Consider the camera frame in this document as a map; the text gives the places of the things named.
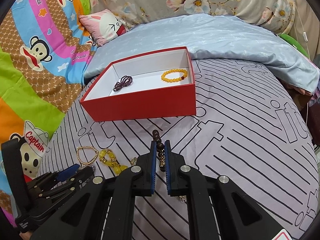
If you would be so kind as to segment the person's left hand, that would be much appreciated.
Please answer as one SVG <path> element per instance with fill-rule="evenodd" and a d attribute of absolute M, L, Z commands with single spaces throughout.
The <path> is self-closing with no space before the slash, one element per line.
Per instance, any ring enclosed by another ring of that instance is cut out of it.
<path fill-rule="evenodd" d="M 25 232 L 25 233 L 20 232 L 20 237 L 21 237 L 21 239 L 23 239 L 23 240 L 30 240 L 32 234 L 33 234 L 33 233 L 30 232 L 30 231 Z"/>

